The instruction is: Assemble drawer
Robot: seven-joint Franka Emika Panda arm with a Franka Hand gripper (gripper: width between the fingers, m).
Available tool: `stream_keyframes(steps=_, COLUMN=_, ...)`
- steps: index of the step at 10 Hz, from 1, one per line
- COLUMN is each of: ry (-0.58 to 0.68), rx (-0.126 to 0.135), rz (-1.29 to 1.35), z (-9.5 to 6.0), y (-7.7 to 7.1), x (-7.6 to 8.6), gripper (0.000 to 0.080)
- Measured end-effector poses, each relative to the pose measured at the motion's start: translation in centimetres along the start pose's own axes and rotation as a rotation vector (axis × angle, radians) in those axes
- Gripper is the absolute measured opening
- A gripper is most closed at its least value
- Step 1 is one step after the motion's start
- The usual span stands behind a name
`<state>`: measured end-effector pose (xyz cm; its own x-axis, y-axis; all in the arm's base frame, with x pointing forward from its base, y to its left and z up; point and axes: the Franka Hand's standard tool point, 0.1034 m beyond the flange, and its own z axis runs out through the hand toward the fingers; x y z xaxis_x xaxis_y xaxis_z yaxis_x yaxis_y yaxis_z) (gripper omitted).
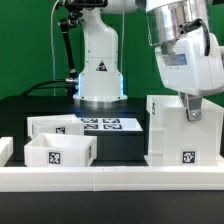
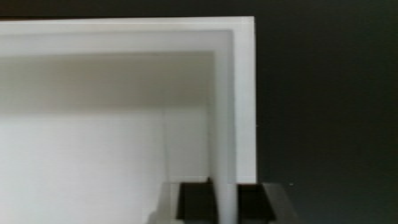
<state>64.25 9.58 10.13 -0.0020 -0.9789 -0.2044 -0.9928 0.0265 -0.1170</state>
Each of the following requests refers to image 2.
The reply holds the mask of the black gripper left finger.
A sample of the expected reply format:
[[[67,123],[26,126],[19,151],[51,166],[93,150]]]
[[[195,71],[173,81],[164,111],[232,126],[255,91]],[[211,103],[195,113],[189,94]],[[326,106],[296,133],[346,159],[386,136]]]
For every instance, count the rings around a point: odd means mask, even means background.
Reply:
[[[152,224],[219,224],[212,179],[203,182],[164,183]]]

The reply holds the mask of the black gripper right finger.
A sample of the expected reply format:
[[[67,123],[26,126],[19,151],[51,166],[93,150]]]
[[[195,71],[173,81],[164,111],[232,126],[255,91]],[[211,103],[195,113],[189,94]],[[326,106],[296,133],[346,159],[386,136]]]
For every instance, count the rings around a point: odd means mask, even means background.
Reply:
[[[282,184],[239,185],[239,224],[306,224]]]

